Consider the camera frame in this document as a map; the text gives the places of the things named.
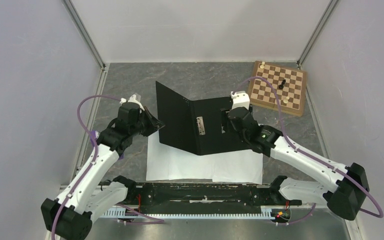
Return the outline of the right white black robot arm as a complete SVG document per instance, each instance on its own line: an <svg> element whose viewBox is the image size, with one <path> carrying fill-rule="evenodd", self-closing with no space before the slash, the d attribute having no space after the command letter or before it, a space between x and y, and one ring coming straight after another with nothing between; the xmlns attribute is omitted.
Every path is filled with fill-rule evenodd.
<svg viewBox="0 0 384 240"><path fill-rule="evenodd" d="M349 221L362 211L370 191L363 166L347 166L316 154L285 137L280 130L258 124L245 107L221 111L221 125L253 152L282 161L314 179L311 182L278 176L268 191L273 203L297 200L326 204L338 217Z"/></svg>

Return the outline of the black blue file folder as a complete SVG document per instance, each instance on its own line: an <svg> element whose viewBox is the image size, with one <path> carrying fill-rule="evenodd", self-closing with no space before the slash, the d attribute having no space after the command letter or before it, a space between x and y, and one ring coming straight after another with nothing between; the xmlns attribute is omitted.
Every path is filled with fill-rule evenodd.
<svg viewBox="0 0 384 240"><path fill-rule="evenodd" d="M198 156L248 150L239 135L222 127L230 96L190 100L160 82L155 83L160 143Z"/></svg>

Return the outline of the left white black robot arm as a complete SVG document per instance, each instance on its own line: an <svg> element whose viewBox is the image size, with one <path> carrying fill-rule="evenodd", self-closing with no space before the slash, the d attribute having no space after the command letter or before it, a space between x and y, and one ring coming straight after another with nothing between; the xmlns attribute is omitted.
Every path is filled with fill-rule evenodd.
<svg viewBox="0 0 384 240"><path fill-rule="evenodd" d="M40 209L51 236L65 240L84 240L93 223L118 202L133 203L135 188L120 182L94 195L93 192L109 168L117 162L137 135L148 137L164 127L139 102L124 102L117 117L110 121L97 139L84 166L71 183L54 199L45 199Z"/></svg>

